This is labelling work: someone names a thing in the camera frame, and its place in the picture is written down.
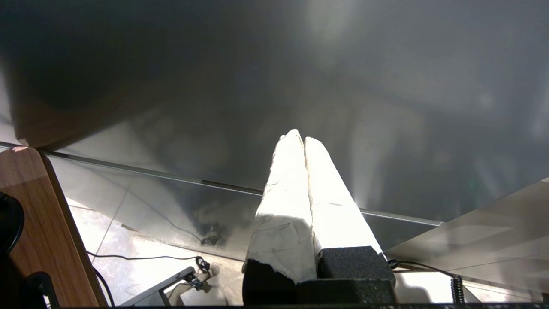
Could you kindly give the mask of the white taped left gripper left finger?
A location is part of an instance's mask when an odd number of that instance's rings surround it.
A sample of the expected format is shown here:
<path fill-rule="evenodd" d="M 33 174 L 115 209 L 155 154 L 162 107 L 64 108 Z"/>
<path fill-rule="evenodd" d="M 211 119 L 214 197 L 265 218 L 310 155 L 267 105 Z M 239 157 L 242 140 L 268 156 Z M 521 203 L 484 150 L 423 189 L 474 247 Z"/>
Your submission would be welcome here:
<path fill-rule="evenodd" d="M 317 279 L 304 143 L 296 129 L 276 143 L 242 272 L 245 306 L 295 304 L 298 285 Z"/>

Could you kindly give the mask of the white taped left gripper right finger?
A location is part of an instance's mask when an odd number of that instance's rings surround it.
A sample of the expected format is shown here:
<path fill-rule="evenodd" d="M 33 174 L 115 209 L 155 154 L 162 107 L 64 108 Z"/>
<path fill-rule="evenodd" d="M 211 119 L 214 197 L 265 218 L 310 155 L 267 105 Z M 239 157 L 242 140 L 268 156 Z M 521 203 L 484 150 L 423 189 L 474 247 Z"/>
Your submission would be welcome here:
<path fill-rule="evenodd" d="M 318 279 L 394 280 L 386 256 L 323 144 L 305 139 Z"/>

